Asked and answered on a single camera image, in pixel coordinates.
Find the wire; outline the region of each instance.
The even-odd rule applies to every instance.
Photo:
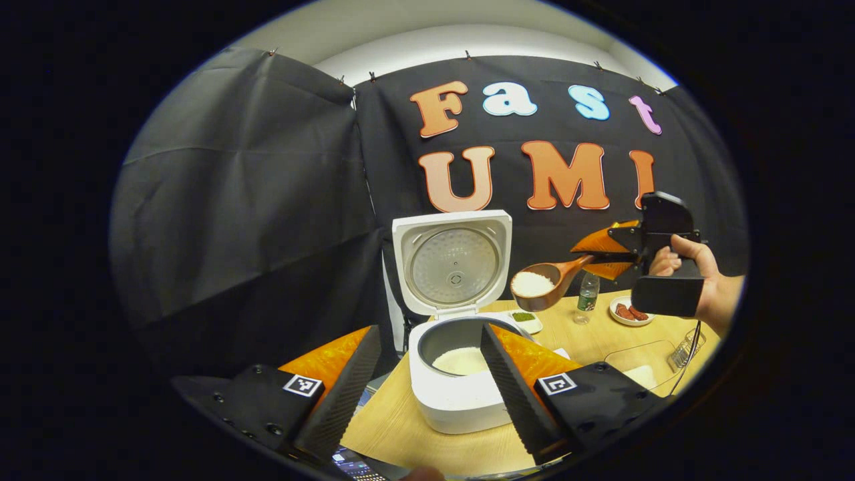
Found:
[[[689,363],[692,362],[692,359],[694,359],[695,349],[698,347],[698,338],[699,337],[700,337],[700,321],[698,321],[698,324],[695,326],[695,332],[694,332],[694,336],[692,339],[692,346],[689,348],[689,359],[686,359],[686,365],[683,366],[683,372],[680,373],[680,377],[677,378],[677,382],[674,383],[674,387],[671,388],[671,392],[669,392],[668,395],[674,394],[674,389],[677,389],[677,384],[680,383],[680,381],[683,378],[683,375],[686,374],[686,371],[688,371]]]

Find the open lid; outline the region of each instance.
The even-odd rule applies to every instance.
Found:
[[[511,219],[505,211],[449,212],[392,221],[401,294],[437,319],[475,314],[504,291]]]

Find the wooden table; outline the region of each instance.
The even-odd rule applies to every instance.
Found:
[[[626,371],[638,365],[650,365],[657,383],[652,392],[667,395],[679,373],[674,374],[664,360],[686,333],[697,323],[694,319],[656,316],[648,325],[630,327],[613,320],[609,303],[630,291],[601,294],[590,322],[573,322],[577,297],[562,299],[537,315],[543,330],[534,339],[551,350],[563,347],[570,358],[582,365],[605,360]],[[517,310],[513,300],[499,300],[482,312]],[[687,368],[675,394],[684,389],[715,352],[718,336],[706,324],[701,332],[705,344]],[[449,477],[482,476],[514,472],[535,466],[512,424],[462,435],[446,435],[428,426],[410,387],[410,362],[407,353],[368,404],[356,415],[341,444],[360,454],[412,468],[434,466]]]

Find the wooden spoon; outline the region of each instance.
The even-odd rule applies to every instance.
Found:
[[[572,260],[570,262],[529,265],[527,268],[520,270],[520,272],[533,272],[534,274],[540,274],[541,276],[549,279],[555,288],[546,294],[536,297],[528,297],[514,292],[514,280],[511,279],[510,293],[514,295],[516,304],[520,306],[523,311],[545,311],[546,309],[556,305],[558,301],[564,297],[567,293],[567,289],[570,287],[570,283],[573,281],[573,278],[576,277],[576,274],[578,274],[583,267],[593,262],[594,259],[596,259],[596,257],[593,255],[584,255],[577,260]]]

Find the plastic bottle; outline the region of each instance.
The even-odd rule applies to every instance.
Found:
[[[582,285],[579,288],[579,304],[576,306],[576,315],[574,321],[577,324],[587,324],[590,318],[586,312],[593,311],[597,305],[597,296],[599,295],[599,277],[585,273],[582,278]]]

